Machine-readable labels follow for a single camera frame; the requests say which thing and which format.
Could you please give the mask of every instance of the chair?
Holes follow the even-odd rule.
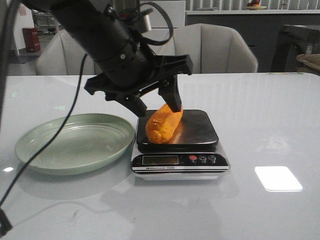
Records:
[[[256,73],[255,55],[234,29],[197,23],[174,29],[159,55],[189,54],[194,74]]]
[[[79,75],[84,54],[82,47],[65,30],[58,31],[36,61],[35,73],[46,76]],[[99,73],[101,73],[99,67],[87,57],[83,74]]]

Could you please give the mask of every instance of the digital scale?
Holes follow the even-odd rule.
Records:
[[[137,123],[131,170],[144,180],[214,180],[230,164],[206,112],[185,109],[172,139],[149,142],[146,124],[156,110],[147,110]]]

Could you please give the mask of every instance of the orange sweet potato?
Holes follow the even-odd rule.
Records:
[[[183,114],[183,109],[178,112],[172,112],[167,104],[159,108],[148,120],[145,126],[146,136],[154,144],[163,144],[168,142]]]

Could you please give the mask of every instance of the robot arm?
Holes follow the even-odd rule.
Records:
[[[131,16],[117,15],[111,4],[100,12],[89,0],[22,2],[29,8],[51,12],[101,68],[103,73],[85,85],[91,95],[104,91],[106,101],[117,101],[140,117],[147,109],[140,97],[159,88],[159,95],[174,112],[181,109],[176,75],[191,74],[189,56],[155,55],[128,20]]]

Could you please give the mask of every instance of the wall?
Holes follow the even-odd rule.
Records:
[[[15,18],[15,25],[13,29],[12,47],[10,50],[14,51],[15,55],[19,55],[19,50],[26,47],[22,28],[34,27],[34,21],[32,18],[32,12],[23,4],[20,5],[20,11],[17,12]]]

